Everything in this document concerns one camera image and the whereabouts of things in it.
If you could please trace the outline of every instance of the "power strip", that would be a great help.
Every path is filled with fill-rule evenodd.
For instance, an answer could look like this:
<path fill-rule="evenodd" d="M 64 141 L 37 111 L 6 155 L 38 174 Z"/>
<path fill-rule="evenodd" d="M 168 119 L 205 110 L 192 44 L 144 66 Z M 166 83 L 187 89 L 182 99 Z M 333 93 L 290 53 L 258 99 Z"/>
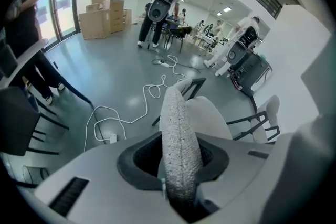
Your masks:
<path fill-rule="evenodd" d="M 117 135 L 116 134 L 110 134 L 110 144 L 113 144 L 117 141 Z"/>
<path fill-rule="evenodd" d="M 164 67 L 169 67 L 168 63 L 162 62 L 161 60 L 159 61 L 160 65 L 164 66 Z"/>

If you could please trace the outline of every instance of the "doorway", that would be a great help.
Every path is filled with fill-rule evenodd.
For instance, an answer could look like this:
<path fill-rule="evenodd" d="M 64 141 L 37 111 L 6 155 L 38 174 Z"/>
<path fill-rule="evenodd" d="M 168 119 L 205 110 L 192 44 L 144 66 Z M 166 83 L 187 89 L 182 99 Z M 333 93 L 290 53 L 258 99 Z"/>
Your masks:
<path fill-rule="evenodd" d="M 48 40 L 48 44 L 43 49 L 44 52 L 79 32 L 77 10 L 74 6 L 76 6 L 76 0 L 39 0 L 37 2 L 36 17 L 41 37 Z"/>

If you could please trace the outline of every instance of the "glass door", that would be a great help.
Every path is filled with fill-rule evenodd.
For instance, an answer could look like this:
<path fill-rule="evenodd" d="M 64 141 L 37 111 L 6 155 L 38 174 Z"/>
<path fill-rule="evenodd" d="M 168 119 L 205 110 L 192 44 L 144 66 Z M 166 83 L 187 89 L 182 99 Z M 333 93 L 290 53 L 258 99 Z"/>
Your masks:
<path fill-rule="evenodd" d="M 36 5 L 37 29 L 40 38 L 48 39 L 49 46 L 58 41 L 50 9 L 50 0 L 39 0 Z"/>
<path fill-rule="evenodd" d="M 64 40 L 76 32 L 72 0 L 55 0 L 54 3 L 61 39 Z"/>

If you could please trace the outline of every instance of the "person's hand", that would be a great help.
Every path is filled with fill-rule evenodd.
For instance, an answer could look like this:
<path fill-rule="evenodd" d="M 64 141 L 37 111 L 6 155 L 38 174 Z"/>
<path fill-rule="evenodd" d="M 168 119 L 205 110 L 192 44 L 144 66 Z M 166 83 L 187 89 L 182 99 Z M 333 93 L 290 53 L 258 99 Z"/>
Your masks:
<path fill-rule="evenodd" d="M 6 13 L 6 19 L 12 21 L 20 15 L 21 0 L 14 1 Z"/>

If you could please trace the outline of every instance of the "power cord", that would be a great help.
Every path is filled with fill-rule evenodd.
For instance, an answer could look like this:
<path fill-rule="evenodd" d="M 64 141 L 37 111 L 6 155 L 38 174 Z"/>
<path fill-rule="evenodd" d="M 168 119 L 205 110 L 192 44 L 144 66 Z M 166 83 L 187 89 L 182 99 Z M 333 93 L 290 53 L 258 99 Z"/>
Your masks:
<path fill-rule="evenodd" d="M 174 56 L 174 55 L 168 55 L 167 57 L 168 57 L 170 60 L 172 60 L 172 62 L 174 63 L 174 65 L 172 65 L 172 66 L 168 66 L 169 68 L 173 68 L 173 73 L 176 74 L 176 75 L 179 75 L 179 76 L 183 76 L 183 77 L 184 77 L 184 78 L 182 78 L 182 79 L 179 79 L 177 82 L 180 82 L 181 80 L 186 79 L 186 76 L 185 76 L 185 75 L 183 75 L 183 74 L 179 74 L 179 73 L 176 73 L 176 72 L 175 72 L 175 67 L 176 67 L 176 65 L 179 64 L 179 63 L 178 63 L 178 58 L 177 58 L 176 56 Z M 103 105 L 100 105 L 100 106 L 96 107 L 96 108 L 93 110 L 93 112 L 92 112 L 92 114 L 91 114 L 91 116 L 90 116 L 90 118 L 89 118 L 89 120 L 88 120 L 88 122 L 87 122 L 87 124 L 86 124 L 86 128 L 85 128 L 84 152 L 85 152 L 85 150 L 86 150 L 86 142 L 87 142 L 87 139 L 88 139 L 88 125 L 89 125 L 89 122 L 90 122 L 92 116 L 94 115 L 94 112 L 95 112 L 98 108 L 105 108 L 105 109 L 108 109 L 108 110 L 112 110 L 112 111 L 114 111 L 114 112 L 117 114 L 118 118 L 109 117 L 109 118 L 106 118 L 106 119 L 103 119 L 103 120 L 101 120 L 101 121 L 96 122 L 96 123 L 94 124 L 94 126 L 93 126 L 94 137 L 96 138 L 96 140 L 98 140 L 99 142 L 102 142 L 102 141 L 109 141 L 109 140 L 110 140 L 110 139 L 99 139 L 99 138 L 97 138 L 97 135 L 96 135 L 96 125 L 97 125 L 98 123 L 100 123 L 100 122 L 104 122 L 104 121 L 107 121 L 107 120 L 116 120 L 116 121 L 119 121 L 119 123 L 120 123 L 120 125 L 121 125 L 121 127 L 122 127 L 122 129 L 123 129 L 123 132 L 124 132 L 124 137 L 125 137 L 125 139 L 127 139 L 127 137 L 126 137 L 126 130 L 125 130 L 125 127 L 124 127 L 124 125 L 123 125 L 122 123 L 133 124 L 134 122 L 138 121 L 139 119 L 142 119 L 143 117 L 145 117 L 145 116 L 147 115 L 147 113 L 148 113 L 148 104 L 147 104 L 147 98 L 146 98 L 146 94 L 145 94 L 145 88 L 146 88 L 146 87 L 149 87 L 149 88 L 148 88 L 148 92 L 149 92 L 149 94 L 150 94 L 153 98 L 155 98 L 155 99 L 160 98 L 160 97 L 161 97 L 160 86 L 165 86 L 166 88 L 168 88 L 168 86 L 165 84 L 166 75 L 162 75 L 162 76 L 161 76 L 161 79 L 162 79 L 162 83 L 161 83 L 161 84 L 156 84 L 156 85 L 155 85 L 155 84 L 147 84 L 147 85 L 145 85 L 145 86 L 142 88 L 143 97 L 144 97 L 144 99 L 145 99 L 146 112 L 145 112 L 144 115 L 142 115 L 141 117 L 135 119 L 134 121 L 129 122 L 129 121 L 125 121 L 125 120 L 120 119 L 120 115 L 119 115 L 119 113 L 117 112 L 117 110 L 115 110 L 115 109 L 113 109 L 113 108 L 109 108 L 109 107 L 107 107 L 107 106 L 103 106 Z M 152 87 L 157 87 L 157 89 L 159 90 L 159 95 L 158 95 L 157 97 L 154 96 L 154 95 L 152 94 L 152 92 L 151 92 L 151 88 L 152 88 Z"/>
<path fill-rule="evenodd" d="M 152 60 L 152 64 L 153 64 L 153 65 L 161 65 L 161 63 L 165 63 L 165 62 L 174 63 L 174 62 L 172 62 L 172 61 L 165 60 L 164 58 L 162 58 L 162 59 L 153 59 L 153 60 Z M 198 73 L 201 73 L 201 70 L 205 70 L 205 69 L 207 69 L 207 68 L 200 68 L 200 69 L 199 69 L 199 68 L 195 68 L 195 67 L 191 67 L 191 66 L 185 66 L 185 65 L 183 65 L 183 64 L 181 64 L 181 63 L 177 63 L 177 65 L 182 66 L 182 67 L 187 67 L 187 68 L 195 69 Z"/>

